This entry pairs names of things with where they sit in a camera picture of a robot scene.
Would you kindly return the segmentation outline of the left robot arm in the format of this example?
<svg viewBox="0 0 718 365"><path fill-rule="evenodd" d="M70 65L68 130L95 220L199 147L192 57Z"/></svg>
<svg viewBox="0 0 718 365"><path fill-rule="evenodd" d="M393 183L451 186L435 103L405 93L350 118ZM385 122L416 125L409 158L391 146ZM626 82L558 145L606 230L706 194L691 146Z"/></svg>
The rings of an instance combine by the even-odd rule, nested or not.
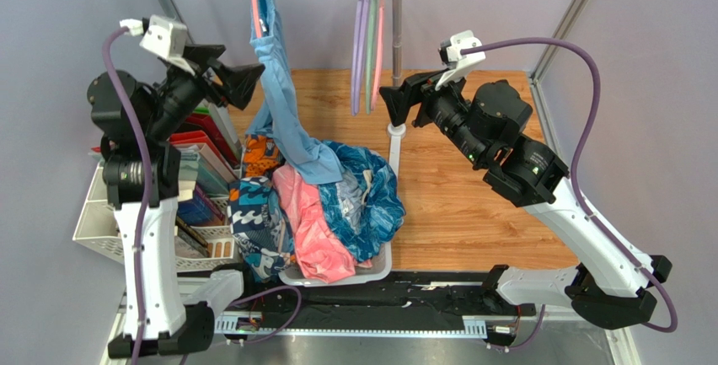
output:
<svg viewBox="0 0 718 365"><path fill-rule="evenodd" d="M222 266L184 300L176 268L181 154L169 139L202 101L245 108L265 70L260 63L226 66L222 52L190 46L189 68L168 65L164 82L151 86L115 68L110 43L103 45L105 72L87 98L103 133L103 181L121 233L127 290L125 328L109 343L110 357L203 352L217 316L242 292L243 272Z"/></svg>

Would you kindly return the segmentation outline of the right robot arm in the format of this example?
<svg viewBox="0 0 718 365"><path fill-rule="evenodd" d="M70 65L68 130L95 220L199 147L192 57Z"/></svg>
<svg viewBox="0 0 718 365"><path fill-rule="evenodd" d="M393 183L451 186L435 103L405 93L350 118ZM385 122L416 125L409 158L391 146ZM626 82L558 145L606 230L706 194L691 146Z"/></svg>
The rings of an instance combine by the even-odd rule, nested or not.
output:
<svg viewBox="0 0 718 365"><path fill-rule="evenodd" d="M567 307L607 330L649 322L657 305L650 289L667 280L669 259L635 252L647 268L641 273L627 257L628 242L582 210L567 165L524 133L533 109L507 81L483 84L465 99L463 81L439 86L438 77L417 73L398 87L382 86L391 121L405 122L417 107L414 126L437 126L473 169L484 171L485 183L497 195L536 217L579 260L558 270L494 266L483 284L485 294L512 306Z"/></svg>

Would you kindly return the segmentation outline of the light blue shorts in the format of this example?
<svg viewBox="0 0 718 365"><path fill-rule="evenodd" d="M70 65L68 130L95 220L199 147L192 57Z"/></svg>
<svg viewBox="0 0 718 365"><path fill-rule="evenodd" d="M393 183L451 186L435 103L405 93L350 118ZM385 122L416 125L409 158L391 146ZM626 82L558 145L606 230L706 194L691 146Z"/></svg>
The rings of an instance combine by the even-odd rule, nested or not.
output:
<svg viewBox="0 0 718 365"><path fill-rule="evenodd" d="M323 185L341 179L339 159L323 142L311 137L301 125L297 91L292 81L282 31L281 15L275 0L259 0L264 34L255 37L251 15L252 46L258 61L265 65L260 77L264 101L246 133L271 137L281 156L310 185Z"/></svg>

